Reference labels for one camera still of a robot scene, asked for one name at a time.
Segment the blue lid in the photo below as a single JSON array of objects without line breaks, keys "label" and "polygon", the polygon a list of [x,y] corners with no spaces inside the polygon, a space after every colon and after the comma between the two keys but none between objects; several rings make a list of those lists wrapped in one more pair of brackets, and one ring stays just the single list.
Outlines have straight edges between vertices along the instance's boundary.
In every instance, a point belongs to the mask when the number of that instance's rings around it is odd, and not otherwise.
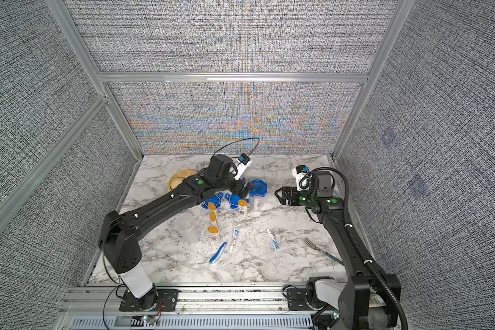
[{"label": "blue lid", "polygon": [[268,193],[268,185],[263,180],[252,180],[251,197],[265,197]]},{"label": "blue lid", "polygon": [[239,202],[241,201],[239,196],[227,193],[224,195],[224,198],[228,202],[231,209],[237,209],[239,207]]},{"label": "blue lid", "polygon": [[224,195],[222,193],[218,193],[214,197],[205,200],[202,203],[202,208],[209,209],[209,206],[212,204],[214,207],[216,207],[216,209],[218,209],[221,207],[223,198],[224,198]]}]

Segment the toothpaste tube horizontal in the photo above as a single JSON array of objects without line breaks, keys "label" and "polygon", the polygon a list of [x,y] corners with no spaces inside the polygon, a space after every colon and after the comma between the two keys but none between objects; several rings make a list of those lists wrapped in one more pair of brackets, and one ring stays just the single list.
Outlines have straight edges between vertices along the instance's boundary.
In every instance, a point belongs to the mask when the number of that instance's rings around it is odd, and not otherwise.
[{"label": "toothpaste tube horizontal", "polygon": [[238,241],[238,237],[239,237],[239,230],[235,228],[233,230],[232,239],[231,239],[230,244],[229,244],[229,253],[230,254],[232,254],[233,250],[235,249],[236,243]]}]

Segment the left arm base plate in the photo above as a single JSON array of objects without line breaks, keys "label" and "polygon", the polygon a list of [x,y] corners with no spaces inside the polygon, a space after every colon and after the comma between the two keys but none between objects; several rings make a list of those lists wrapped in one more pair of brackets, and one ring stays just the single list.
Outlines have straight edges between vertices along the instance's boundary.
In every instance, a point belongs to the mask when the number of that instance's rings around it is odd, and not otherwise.
[{"label": "left arm base plate", "polygon": [[142,298],[136,298],[126,290],[119,306],[120,312],[174,312],[180,291],[176,289],[153,289]]}]

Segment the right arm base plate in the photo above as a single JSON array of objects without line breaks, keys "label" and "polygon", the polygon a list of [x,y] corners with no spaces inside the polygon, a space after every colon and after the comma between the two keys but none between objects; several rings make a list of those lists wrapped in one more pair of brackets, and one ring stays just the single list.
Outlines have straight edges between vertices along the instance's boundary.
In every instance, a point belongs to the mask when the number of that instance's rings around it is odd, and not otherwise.
[{"label": "right arm base plate", "polygon": [[329,309],[338,307],[338,299],[342,293],[341,287],[306,287],[288,286],[282,290],[290,311],[318,311],[328,306]]}]

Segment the aluminium front rail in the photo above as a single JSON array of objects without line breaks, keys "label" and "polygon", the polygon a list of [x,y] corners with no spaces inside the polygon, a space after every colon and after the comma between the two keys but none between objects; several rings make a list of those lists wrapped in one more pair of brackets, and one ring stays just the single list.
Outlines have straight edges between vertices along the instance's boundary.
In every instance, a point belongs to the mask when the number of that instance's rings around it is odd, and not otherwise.
[{"label": "aluminium front rail", "polygon": [[[163,315],[192,314],[298,314],[290,311],[282,294],[285,287],[305,287],[292,283],[208,283],[174,284],[159,286],[157,289],[176,289],[179,296],[174,312]],[[124,288],[111,286],[88,286],[71,288],[59,309],[60,315],[111,316],[117,314],[139,315],[144,312],[120,312],[119,306],[125,293]]]}]

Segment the yellow steamer basket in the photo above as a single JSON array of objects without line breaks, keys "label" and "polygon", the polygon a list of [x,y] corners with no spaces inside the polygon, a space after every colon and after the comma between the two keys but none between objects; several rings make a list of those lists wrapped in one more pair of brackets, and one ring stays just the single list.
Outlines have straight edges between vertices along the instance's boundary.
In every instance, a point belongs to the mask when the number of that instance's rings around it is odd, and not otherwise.
[{"label": "yellow steamer basket", "polygon": [[197,172],[191,169],[185,169],[175,173],[169,180],[169,190],[172,191],[180,185],[187,177],[196,175]]}]

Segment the orange cap bottle lying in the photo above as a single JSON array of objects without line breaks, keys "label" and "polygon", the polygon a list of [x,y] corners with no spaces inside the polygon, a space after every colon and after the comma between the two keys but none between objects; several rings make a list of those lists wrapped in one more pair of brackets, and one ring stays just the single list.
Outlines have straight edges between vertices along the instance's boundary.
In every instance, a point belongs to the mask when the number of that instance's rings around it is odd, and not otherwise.
[{"label": "orange cap bottle lying", "polygon": [[210,223],[211,226],[217,227],[217,207],[213,202],[208,203],[208,209],[210,210]]}]

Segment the green handled fork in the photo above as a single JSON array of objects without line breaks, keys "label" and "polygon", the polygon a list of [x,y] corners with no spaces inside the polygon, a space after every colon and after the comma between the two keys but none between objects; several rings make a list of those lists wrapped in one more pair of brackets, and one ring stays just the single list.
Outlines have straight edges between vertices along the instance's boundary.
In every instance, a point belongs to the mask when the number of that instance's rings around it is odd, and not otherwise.
[{"label": "green handled fork", "polygon": [[343,263],[342,260],[340,260],[338,257],[335,257],[334,255],[330,254],[328,251],[323,250],[321,247],[317,246],[314,242],[312,242],[311,240],[309,240],[307,237],[305,237],[303,239],[303,241],[312,250],[318,251],[319,253],[325,255],[326,257],[330,258],[332,261],[335,261],[336,263],[338,263],[340,265],[344,265],[344,263]]}]

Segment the blue toothbrush left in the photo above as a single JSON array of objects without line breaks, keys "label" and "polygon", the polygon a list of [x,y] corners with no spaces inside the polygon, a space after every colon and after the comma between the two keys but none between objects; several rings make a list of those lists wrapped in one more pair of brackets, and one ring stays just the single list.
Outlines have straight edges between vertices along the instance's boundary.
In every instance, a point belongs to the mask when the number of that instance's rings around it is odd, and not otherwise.
[{"label": "blue toothbrush left", "polygon": [[228,247],[228,242],[223,242],[217,252],[210,258],[209,264],[214,265],[220,259],[225,249]]}]

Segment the toothpaste tube vertical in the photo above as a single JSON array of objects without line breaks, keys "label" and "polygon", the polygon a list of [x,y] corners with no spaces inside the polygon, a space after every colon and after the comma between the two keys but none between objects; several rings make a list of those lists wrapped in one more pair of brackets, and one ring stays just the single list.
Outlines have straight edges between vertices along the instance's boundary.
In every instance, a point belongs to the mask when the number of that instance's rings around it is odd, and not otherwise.
[{"label": "toothpaste tube vertical", "polygon": [[280,247],[279,247],[279,244],[273,234],[273,232],[270,230],[270,229],[267,229],[266,230],[268,236],[269,236],[269,239],[270,239],[270,242],[271,242],[271,245],[272,245],[272,248],[274,249],[275,252],[279,252],[280,251]]}]

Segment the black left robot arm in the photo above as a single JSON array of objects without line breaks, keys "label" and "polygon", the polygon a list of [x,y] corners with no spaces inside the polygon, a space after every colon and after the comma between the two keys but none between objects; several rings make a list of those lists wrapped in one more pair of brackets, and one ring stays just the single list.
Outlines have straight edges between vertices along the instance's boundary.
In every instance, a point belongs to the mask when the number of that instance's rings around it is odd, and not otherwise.
[{"label": "black left robot arm", "polygon": [[158,304],[157,289],[141,262],[140,240],[171,217],[205,202],[216,193],[230,191],[245,198],[253,184],[244,182],[241,177],[251,163],[244,153],[237,159],[214,154],[206,168],[184,178],[166,195],[127,213],[111,211],[105,216],[98,247],[130,291],[137,308],[149,311]]}]

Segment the orange cap bottle front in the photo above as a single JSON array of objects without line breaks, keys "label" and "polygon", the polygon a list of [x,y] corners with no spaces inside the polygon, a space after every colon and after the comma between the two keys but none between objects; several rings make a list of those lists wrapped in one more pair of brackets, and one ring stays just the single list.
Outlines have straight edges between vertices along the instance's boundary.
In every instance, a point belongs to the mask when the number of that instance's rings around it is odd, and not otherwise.
[{"label": "orange cap bottle front", "polygon": [[208,227],[208,233],[209,233],[209,238],[210,238],[211,243],[221,244],[219,229],[216,226],[214,226],[214,225],[209,226]]}]

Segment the orange cap bottle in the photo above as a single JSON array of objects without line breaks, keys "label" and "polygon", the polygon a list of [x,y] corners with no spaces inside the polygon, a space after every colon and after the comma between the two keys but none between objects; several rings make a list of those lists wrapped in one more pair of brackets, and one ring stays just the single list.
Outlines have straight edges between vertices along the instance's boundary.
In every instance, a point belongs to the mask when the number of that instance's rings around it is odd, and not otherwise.
[{"label": "orange cap bottle", "polygon": [[208,209],[210,210],[210,223],[211,226],[217,227],[217,207],[213,202],[208,203]]},{"label": "orange cap bottle", "polygon": [[214,226],[214,225],[209,226],[208,227],[208,233],[209,233],[209,238],[210,238],[211,243],[221,244],[219,229],[216,226]]},{"label": "orange cap bottle", "polygon": [[248,201],[246,201],[244,199],[239,200],[239,202],[238,202],[238,212],[239,212],[239,216],[241,218],[247,217],[247,215],[248,215],[248,206],[249,206]]}]

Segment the clear cup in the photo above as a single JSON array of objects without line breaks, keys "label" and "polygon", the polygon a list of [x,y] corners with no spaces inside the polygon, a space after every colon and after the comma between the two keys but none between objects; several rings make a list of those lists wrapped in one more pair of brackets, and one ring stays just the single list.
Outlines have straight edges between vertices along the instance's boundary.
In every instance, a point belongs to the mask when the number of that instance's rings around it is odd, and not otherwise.
[{"label": "clear cup", "polygon": [[187,243],[195,243],[199,240],[199,228],[193,214],[181,214],[175,220],[175,228]]},{"label": "clear cup", "polygon": [[265,194],[262,195],[252,195],[250,194],[250,207],[255,211],[260,211],[264,204]]}]

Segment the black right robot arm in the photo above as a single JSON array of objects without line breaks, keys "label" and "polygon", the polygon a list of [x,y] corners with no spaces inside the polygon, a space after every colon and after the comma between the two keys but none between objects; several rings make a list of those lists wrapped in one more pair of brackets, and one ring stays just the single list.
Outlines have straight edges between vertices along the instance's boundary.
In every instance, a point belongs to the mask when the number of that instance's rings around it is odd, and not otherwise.
[{"label": "black right robot arm", "polygon": [[283,205],[303,207],[307,215],[329,233],[340,253],[346,283],[329,276],[309,278],[307,301],[317,311],[314,329],[408,329],[401,306],[402,286],[386,273],[367,249],[351,220],[349,183],[337,169],[323,166],[292,170],[295,186],[275,191]]}]

